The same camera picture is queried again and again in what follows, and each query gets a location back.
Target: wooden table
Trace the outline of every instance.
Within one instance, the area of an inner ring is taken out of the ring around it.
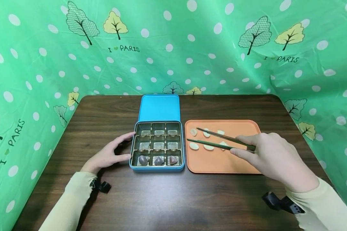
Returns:
[[[133,131],[141,96],[84,97],[42,173],[15,228],[38,230],[71,176],[105,144]],[[271,95],[180,96],[181,122],[190,119],[251,119],[296,146],[305,163],[328,180],[277,97]],[[269,209],[268,191],[285,195],[263,175],[136,174],[128,163],[106,169],[108,194],[92,194],[79,230],[192,231],[300,230],[293,215]]]

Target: black wrist strap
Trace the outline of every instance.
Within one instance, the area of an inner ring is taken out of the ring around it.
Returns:
[[[293,202],[289,197],[285,196],[279,199],[273,192],[267,192],[262,196],[262,200],[270,209],[279,211],[284,210],[291,214],[305,213],[305,211]]]
[[[112,186],[108,182],[100,183],[98,179],[94,179],[90,183],[90,187],[93,191],[99,190],[102,193],[108,193]]]

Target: blue tin box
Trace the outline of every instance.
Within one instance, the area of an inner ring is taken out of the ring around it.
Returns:
[[[178,95],[144,95],[135,131],[130,159],[130,167],[135,172],[172,173],[184,169],[185,149]],[[145,156],[146,165],[139,161],[140,156]],[[170,157],[177,162],[171,165]],[[156,164],[159,162],[157,158],[163,160],[162,165]]]

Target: blue box lid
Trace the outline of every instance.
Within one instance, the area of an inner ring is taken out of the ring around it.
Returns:
[[[180,121],[180,100],[176,94],[143,95],[139,121]]]

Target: wrist mount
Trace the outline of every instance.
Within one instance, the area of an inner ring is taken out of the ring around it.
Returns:
[[[305,211],[293,202],[289,197],[285,196],[279,199],[273,192],[267,192],[262,196],[262,200],[272,210],[284,210],[291,214],[305,213]]]

